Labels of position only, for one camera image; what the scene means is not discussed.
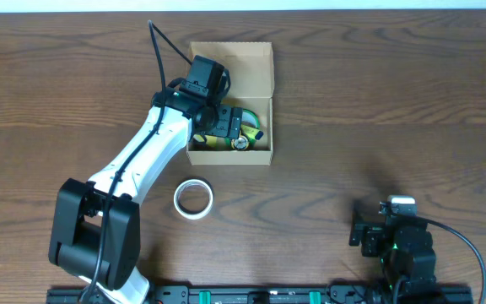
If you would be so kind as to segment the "yellow sticky note pad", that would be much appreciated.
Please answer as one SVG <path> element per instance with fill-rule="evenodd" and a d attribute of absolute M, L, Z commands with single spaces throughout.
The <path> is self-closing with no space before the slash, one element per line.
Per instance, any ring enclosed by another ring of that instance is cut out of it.
<path fill-rule="evenodd" d="M 214 136 L 195 134 L 193 142 L 200 149 L 217 149 L 217 137 Z"/>

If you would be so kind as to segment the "green tape roll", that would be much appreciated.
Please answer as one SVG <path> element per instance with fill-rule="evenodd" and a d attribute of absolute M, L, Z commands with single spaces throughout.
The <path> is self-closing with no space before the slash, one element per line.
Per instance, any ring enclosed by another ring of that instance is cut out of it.
<path fill-rule="evenodd" d="M 256 129 L 261 128 L 261 124 L 259 122 L 257 115 L 253 111 L 247 109 L 243 110 L 242 117 L 241 117 L 241 124 L 251 128 L 256 128 Z M 251 147 L 253 147 L 257 140 L 253 138 L 249 138 L 249 140 L 250 140 Z M 230 139 L 225 138 L 224 143 L 226 145 L 230 144 Z"/>

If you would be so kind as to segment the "cardboard box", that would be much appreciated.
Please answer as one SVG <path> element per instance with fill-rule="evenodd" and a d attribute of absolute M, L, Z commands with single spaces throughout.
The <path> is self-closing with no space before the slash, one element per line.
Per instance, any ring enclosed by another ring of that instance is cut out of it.
<path fill-rule="evenodd" d="M 273 46 L 270 42 L 197 42 L 189 55 L 212 59 L 229 70 L 231 88 L 223 103 L 253 111 L 263 137 L 239 151 L 217 138 L 217 149 L 200 149 L 193 140 L 186 152 L 193 165 L 270 165 L 273 157 Z"/>

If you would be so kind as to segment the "yellow highlighter marker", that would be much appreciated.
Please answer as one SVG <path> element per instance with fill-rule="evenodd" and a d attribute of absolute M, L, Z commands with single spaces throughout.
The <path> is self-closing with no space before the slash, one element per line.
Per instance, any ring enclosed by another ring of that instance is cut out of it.
<path fill-rule="evenodd" d="M 258 128 L 241 125 L 240 130 L 248 139 L 260 140 L 263 137 L 263 131 Z"/>

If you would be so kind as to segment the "clear tape roll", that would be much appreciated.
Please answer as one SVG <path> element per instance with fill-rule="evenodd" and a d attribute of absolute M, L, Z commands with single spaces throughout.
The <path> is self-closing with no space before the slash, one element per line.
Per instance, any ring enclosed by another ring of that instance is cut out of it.
<path fill-rule="evenodd" d="M 202 209 L 199 212 L 190 212 L 190 211 L 185 211 L 180 198 L 182 193 L 187 190 L 189 187 L 200 187 L 206 191 L 208 194 L 208 203 L 205 206 L 204 209 Z M 176 211 L 184 218 L 188 220 L 200 220 L 204 218 L 206 215 L 210 213 L 210 211 L 213 208 L 213 202 L 214 202 L 214 194 L 213 194 L 213 189 L 209 186 L 207 182 L 204 180 L 200 179 L 189 179 L 184 182 L 182 182 L 175 190 L 174 196 L 173 196 L 173 203 L 175 206 Z"/>

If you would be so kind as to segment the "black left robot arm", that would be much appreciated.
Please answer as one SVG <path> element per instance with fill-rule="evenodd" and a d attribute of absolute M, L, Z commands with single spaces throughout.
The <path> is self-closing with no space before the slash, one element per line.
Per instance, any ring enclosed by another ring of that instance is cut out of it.
<path fill-rule="evenodd" d="M 88 281 L 76 295 L 111 303 L 143 303 L 149 281 L 137 268 L 140 207 L 165 166 L 192 138 L 234 138 L 242 110 L 223 104 L 230 72 L 206 57 L 193 58 L 185 78 L 163 81 L 138 132 L 87 182 L 67 179 L 57 193 L 49 261 Z"/>

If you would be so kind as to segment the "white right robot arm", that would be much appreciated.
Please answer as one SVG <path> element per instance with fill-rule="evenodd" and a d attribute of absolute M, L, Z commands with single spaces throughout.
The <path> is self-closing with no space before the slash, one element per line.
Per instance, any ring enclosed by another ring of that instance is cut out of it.
<path fill-rule="evenodd" d="M 436 282 L 436 254 L 427 224 L 413 216 L 386 214 L 382 223 L 354 211 L 348 244 L 366 258 L 379 258 L 391 299 L 430 293 Z"/>

